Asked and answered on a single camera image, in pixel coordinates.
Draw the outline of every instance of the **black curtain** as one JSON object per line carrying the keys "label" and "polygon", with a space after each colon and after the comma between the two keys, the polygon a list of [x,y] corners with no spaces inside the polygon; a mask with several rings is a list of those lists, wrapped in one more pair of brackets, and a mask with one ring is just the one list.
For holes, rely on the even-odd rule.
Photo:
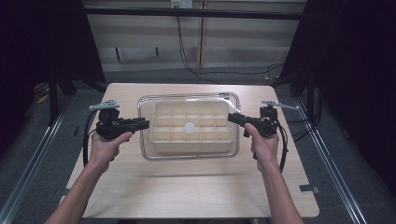
{"label": "black curtain", "polygon": [[51,7],[83,5],[79,0],[2,1],[0,136],[4,143],[17,134],[34,99],[34,86],[48,82],[50,71],[55,71],[55,76],[57,71],[63,76],[70,73],[70,79],[105,82],[87,16],[52,13]]}

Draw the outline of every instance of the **metal bar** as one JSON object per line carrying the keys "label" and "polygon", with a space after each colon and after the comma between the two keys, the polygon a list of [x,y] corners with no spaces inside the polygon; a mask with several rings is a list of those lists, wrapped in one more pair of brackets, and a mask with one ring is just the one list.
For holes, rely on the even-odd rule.
{"label": "metal bar", "polygon": [[15,214],[18,211],[18,208],[21,205],[21,202],[32,183],[33,178],[35,177],[35,173],[37,172],[41,162],[46,155],[46,152],[50,146],[50,143],[57,133],[59,126],[62,123],[64,118],[64,112],[66,108],[70,105],[72,97],[68,98],[63,110],[59,114],[59,117],[53,122],[51,126],[48,127],[46,133],[41,139],[40,144],[35,150],[35,154],[32,159],[29,161],[26,169],[24,170],[20,180],[18,181],[17,186],[12,190],[11,194],[8,196],[5,205],[0,211],[0,223],[8,224],[11,223]]}
{"label": "metal bar", "polygon": [[314,141],[318,153],[323,160],[323,163],[329,172],[330,177],[332,178],[332,182],[334,183],[345,207],[348,211],[352,221],[357,224],[364,223],[366,224],[367,221],[364,218],[363,212],[361,211],[355,197],[353,196],[352,192],[350,191],[347,183],[345,182],[344,178],[342,177],[341,173],[338,170],[337,165],[335,164],[334,160],[332,159],[332,155],[327,149],[323,139],[321,138],[318,130],[313,128],[313,125],[308,120],[308,116],[306,115],[306,108],[301,100],[301,98],[295,99],[296,104],[300,107],[300,114],[305,122],[306,128],[310,131],[312,140]]}
{"label": "metal bar", "polygon": [[187,8],[155,8],[155,7],[42,7],[46,13],[84,13],[91,15],[129,15],[129,16],[170,16],[170,17],[210,17],[299,21],[303,18],[321,15],[306,15],[295,12],[236,11]]}

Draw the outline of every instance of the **plastic tray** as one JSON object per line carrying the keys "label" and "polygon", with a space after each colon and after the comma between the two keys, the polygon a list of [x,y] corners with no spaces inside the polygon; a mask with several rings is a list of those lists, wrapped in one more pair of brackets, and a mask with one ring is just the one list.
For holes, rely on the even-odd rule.
{"label": "plastic tray", "polygon": [[143,156],[150,161],[235,156],[239,129],[227,120],[240,110],[232,92],[144,96],[140,117],[150,120],[141,132]]}

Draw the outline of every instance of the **dark floor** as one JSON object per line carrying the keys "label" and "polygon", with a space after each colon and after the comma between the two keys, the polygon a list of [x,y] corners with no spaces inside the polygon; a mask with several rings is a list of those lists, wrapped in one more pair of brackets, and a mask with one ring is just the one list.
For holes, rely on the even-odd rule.
{"label": "dark floor", "polygon": [[[206,72],[219,69],[206,69]],[[257,72],[265,68],[234,68],[232,71]],[[256,76],[236,74],[200,75],[221,84],[266,85],[272,80],[265,79],[267,74]],[[155,83],[206,83],[213,82],[198,78],[185,69],[169,69],[142,72],[107,73],[107,82],[155,82]],[[38,172],[30,184],[12,223],[42,223],[53,211],[60,200],[59,190],[67,184],[81,149],[82,127],[88,116],[88,106],[102,100],[101,92],[90,90],[84,84],[77,83],[78,92],[72,96],[66,108],[63,122],[50,143],[49,150],[40,164]],[[290,96],[288,85],[276,88],[279,101],[286,105],[295,105]],[[283,109],[292,134],[306,130],[302,119],[295,111]],[[8,147],[0,160],[0,204],[3,206],[8,195],[17,185],[26,165],[35,153],[35,148],[47,130],[49,120],[49,102],[41,105],[32,103],[23,119],[19,134]],[[332,159],[335,161],[350,188],[367,223],[396,223],[396,202],[373,169],[361,157],[353,139],[346,139],[342,124],[337,122],[332,111],[323,104],[322,116],[318,125]],[[353,223],[344,202],[329,176],[322,158],[319,156],[310,135],[296,142],[306,174],[312,186],[318,187],[316,199],[320,209],[317,217],[306,219],[306,223]],[[114,219],[84,219],[82,223],[117,223]]]}

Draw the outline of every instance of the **power cord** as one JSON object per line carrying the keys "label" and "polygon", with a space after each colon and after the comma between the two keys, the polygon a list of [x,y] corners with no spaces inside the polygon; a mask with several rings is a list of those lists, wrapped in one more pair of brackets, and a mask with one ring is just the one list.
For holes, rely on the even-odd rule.
{"label": "power cord", "polygon": [[206,78],[206,77],[200,77],[199,75],[209,75],[209,74],[235,74],[235,75],[245,75],[245,76],[257,76],[257,75],[262,75],[262,74],[268,74],[268,81],[266,84],[269,83],[269,80],[271,79],[269,72],[278,68],[279,66],[283,65],[283,63],[273,63],[268,65],[267,69],[265,71],[262,72],[257,72],[257,73],[241,73],[241,72],[229,72],[229,71],[225,71],[225,72],[196,72],[193,71],[188,63],[187,60],[187,56],[186,56],[186,52],[184,50],[184,43],[183,43],[183,38],[182,38],[182,34],[181,34],[181,25],[180,25],[180,17],[177,17],[177,32],[178,32],[178,41],[179,41],[179,51],[180,51],[180,58],[181,61],[183,62],[184,67],[190,71],[193,75],[195,75],[196,77],[206,80],[206,81],[210,81],[216,84],[220,84],[219,82]]}
{"label": "power cord", "polygon": [[[319,123],[320,123],[320,118],[321,118],[322,105],[323,105],[323,96],[322,96],[322,94],[320,93],[320,94],[319,94],[319,99],[318,99],[318,102],[317,102],[316,115],[314,116],[314,123],[313,123],[313,126],[312,126],[310,129],[308,129],[308,130],[304,130],[304,131],[302,131],[302,132],[293,134],[293,135],[292,135],[293,137],[299,136],[299,137],[297,137],[296,139],[293,139],[293,140],[294,140],[294,143],[300,141],[300,140],[303,139],[308,133],[314,131],[314,130],[318,127],[318,125],[319,125]],[[306,121],[308,121],[308,120],[307,120],[307,119],[302,119],[302,120],[295,120],[294,122],[297,123],[297,122],[306,122]]]}

